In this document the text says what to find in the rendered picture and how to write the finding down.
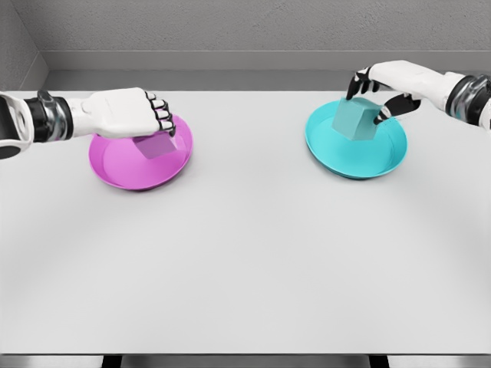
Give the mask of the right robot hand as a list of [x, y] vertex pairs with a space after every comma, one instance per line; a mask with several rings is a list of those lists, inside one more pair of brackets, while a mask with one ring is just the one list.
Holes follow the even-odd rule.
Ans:
[[356, 94], [365, 94], [371, 89], [378, 92], [381, 86], [400, 91], [400, 94], [389, 99], [374, 118], [378, 125], [391, 117], [397, 117], [417, 110], [421, 105], [420, 90], [417, 79], [427, 68], [409, 61], [386, 61], [366, 67], [354, 73], [351, 78], [346, 100], [351, 100]]

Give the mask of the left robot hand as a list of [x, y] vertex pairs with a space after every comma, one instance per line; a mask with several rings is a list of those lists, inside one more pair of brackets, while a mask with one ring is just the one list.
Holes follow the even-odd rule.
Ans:
[[120, 139], [176, 133], [169, 104], [139, 87], [99, 91], [71, 108], [76, 137], [97, 134]]

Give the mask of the purple block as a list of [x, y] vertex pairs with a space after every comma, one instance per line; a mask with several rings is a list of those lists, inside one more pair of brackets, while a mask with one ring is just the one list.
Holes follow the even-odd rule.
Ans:
[[154, 159], [177, 150], [177, 143], [168, 132], [158, 132], [151, 136], [134, 137], [135, 147], [147, 159]]

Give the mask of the teal block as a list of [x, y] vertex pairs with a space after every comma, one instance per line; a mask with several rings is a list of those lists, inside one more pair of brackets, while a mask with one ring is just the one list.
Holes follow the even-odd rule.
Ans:
[[351, 141], [372, 140], [377, 132], [375, 118], [381, 106], [363, 97], [341, 98], [332, 128]]

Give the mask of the purple plate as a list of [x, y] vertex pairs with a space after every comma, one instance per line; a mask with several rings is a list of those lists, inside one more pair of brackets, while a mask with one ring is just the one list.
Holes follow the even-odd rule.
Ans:
[[141, 191], [169, 182], [188, 163], [193, 151], [193, 134], [187, 122], [175, 116], [177, 150], [147, 159], [133, 138], [108, 139], [94, 135], [88, 157], [94, 174], [108, 185]]

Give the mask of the cyan plate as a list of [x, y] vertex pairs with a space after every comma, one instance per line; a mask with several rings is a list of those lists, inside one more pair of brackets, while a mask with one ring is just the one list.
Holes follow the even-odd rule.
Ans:
[[381, 123], [372, 140], [349, 140], [331, 127], [339, 103], [326, 103], [307, 119], [305, 141], [313, 157], [349, 179], [371, 179], [394, 171], [407, 155], [407, 135], [400, 121], [391, 117]]

